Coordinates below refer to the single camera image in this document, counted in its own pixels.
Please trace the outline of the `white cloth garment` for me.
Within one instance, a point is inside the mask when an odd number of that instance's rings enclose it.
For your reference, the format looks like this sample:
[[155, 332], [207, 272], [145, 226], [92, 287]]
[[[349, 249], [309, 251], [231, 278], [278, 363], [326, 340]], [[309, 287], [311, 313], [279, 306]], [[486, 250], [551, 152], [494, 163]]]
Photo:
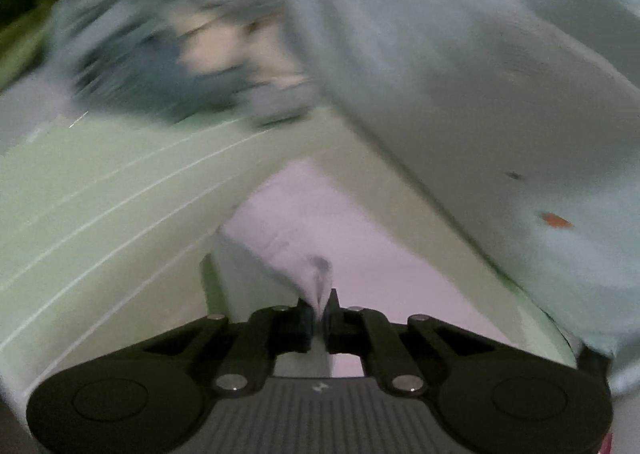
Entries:
[[304, 301], [321, 317], [345, 307], [403, 323], [427, 314], [499, 342], [503, 332], [454, 282], [402, 247], [308, 160], [269, 177], [216, 229], [210, 257], [232, 321]]

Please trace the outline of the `blue patterned clothes pile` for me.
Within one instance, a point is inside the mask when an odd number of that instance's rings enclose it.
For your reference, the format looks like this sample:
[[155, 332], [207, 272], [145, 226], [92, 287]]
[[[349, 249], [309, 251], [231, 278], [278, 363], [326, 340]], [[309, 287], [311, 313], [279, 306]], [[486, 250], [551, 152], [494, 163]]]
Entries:
[[319, 94], [285, 36], [285, 0], [62, 0], [48, 68], [79, 104], [178, 122], [239, 108], [255, 125]]

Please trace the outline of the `green grid cutting mat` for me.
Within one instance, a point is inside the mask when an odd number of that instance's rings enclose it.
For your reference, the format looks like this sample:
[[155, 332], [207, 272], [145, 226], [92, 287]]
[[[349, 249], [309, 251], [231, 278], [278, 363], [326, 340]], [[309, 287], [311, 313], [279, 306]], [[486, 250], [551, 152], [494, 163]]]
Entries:
[[1, 390], [24, 411], [43, 378], [193, 321], [216, 228], [288, 162], [310, 158], [487, 318], [491, 337], [564, 364], [547, 315], [329, 109], [255, 131], [231, 116], [172, 127], [63, 120], [1, 158]]

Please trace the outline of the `light blue carrot-print storage bag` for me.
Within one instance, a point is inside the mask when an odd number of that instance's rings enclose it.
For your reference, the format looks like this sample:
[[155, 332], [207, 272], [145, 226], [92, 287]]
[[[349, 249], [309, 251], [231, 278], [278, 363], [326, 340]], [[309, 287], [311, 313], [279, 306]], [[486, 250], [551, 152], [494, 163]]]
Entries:
[[639, 385], [639, 0], [286, 0], [335, 104]]

